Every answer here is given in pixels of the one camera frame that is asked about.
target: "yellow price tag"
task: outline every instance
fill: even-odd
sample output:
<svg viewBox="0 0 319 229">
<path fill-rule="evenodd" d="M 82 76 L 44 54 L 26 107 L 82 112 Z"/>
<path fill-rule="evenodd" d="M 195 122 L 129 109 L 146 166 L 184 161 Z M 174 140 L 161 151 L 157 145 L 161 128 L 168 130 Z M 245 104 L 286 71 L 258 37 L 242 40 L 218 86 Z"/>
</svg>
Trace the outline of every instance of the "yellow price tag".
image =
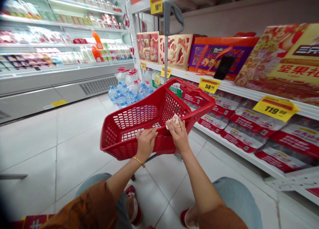
<svg viewBox="0 0 319 229">
<path fill-rule="evenodd" d="M 167 68 L 167 78 L 172 74 L 172 69 Z M 161 77 L 165 77 L 165 67 L 162 67 L 162 71 L 160 72 Z"/>
<path fill-rule="evenodd" d="M 146 62 L 141 62 L 141 70 L 146 70 Z"/>
<path fill-rule="evenodd" d="M 54 107 L 58 107 L 58 106 L 65 105 L 65 104 L 67 104 L 67 102 L 65 100 L 56 101 L 56 102 L 51 103 L 51 105 L 53 105 Z"/>
<path fill-rule="evenodd" d="M 218 89 L 219 84 L 220 81 L 218 80 L 200 78 L 199 87 L 204 91 L 214 94 Z"/>
<path fill-rule="evenodd" d="M 150 0 L 151 14 L 163 12 L 163 0 Z"/>
<path fill-rule="evenodd" d="M 253 110 L 284 122 L 287 122 L 295 113 L 299 111 L 293 102 L 273 96 L 263 97 L 255 105 Z"/>
</svg>

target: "white tile floor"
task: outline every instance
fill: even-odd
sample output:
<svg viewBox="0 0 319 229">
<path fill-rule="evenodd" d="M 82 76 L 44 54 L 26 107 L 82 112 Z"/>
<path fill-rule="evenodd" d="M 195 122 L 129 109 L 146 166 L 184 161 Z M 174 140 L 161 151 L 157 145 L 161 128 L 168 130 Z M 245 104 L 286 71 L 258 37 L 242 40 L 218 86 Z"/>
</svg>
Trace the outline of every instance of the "white tile floor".
<svg viewBox="0 0 319 229">
<path fill-rule="evenodd" d="M 0 181 L 2 197 L 14 220 L 56 213 L 74 198 L 88 177 L 113 174 L 126 163 L 99 149 L 103 120 L 116 110 L 104 94 L 0 127 L 0 172 L 28 174 L 23 180 Z M 264 228 L 312 228 L 278 205 L 277 193 L 261 178 L 253 173 L 248 176 L 249 170 L 231 162 L 212 139 L 196 129 L 189 137 L 212 181 L 228 176 L 248 187 L 260 208 Z M 148 162 L 146 169 L 140 168 L 131 183 L 144 212 L 139 228 L 182 228 L 178 215 L 194 204 L 183 162 L 174 155 L 159 156 Z"/>
</svg>

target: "wall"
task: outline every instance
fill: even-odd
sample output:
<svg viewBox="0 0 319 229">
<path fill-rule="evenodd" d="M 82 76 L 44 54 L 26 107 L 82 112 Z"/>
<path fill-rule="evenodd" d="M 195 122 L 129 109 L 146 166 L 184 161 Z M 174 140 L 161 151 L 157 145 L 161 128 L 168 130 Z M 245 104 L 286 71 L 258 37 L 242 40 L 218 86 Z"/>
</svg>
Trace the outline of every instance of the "wall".
<svg viewBox="0 0 319 229">
<path fill-rule="evenodd" d="M 319 22 L 318 3 L 319 0 L 280 0 L 184 17 L 182 33 L 223 37 L 234 36 L 237 32 L 256 32 L 260 36 L 270 25 Z M 179 28 L 176 20 L 171 21 L 171 31 Z"/>
</svg>

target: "brown sleeve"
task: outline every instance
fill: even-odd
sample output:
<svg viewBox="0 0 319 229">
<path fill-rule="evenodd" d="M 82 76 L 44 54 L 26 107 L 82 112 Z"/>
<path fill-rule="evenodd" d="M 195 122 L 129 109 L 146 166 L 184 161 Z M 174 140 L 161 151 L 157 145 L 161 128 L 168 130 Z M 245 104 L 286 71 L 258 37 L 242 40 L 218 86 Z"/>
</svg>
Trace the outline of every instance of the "brown sleeve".
<svg viewBox="0 0 319 229">
<path fill-rule="evenodd" d="M 111 229 L 115 227 L 116 220 L 117 211 L 114 198 L 106 181 L 101 180 L 65 205 L 40 229 Z"/>
<path fill-rule="evenodd" d="M 248 229 L 243 220 L 226 206 L 219 206 L 213 211 L 200 215 L 198 222 L 200 229 Z"/>
</svg>

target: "shopping basket handle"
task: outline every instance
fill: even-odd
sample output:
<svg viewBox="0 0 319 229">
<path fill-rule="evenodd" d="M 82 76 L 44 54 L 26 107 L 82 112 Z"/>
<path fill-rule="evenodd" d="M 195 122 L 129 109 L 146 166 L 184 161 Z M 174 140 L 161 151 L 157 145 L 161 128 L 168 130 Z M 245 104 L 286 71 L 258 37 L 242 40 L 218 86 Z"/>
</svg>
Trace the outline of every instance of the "shopping basket handle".
<svg viewBox="0 0 319 229">
<path fill-rule="evenodd" d="M 180 89 L 184 91 L 186 94 L 189 94 L 191 96 L 199 96 L 200 98 L 203 98 L 207 103 L 213 103 L 212 107 L 215 104 L 215 100 L 213 97 L 209 96 L 205 92 L 203 92 L 200 88 L 198 88 L 196 85 L 193 85 L 190 82 L 186 82 L 180 78 L 174 77 L 170 79 L 166 84 L 162 85 L 165 88 L 169 88 L 174 83 L 180 83 Z"/>
</svg>

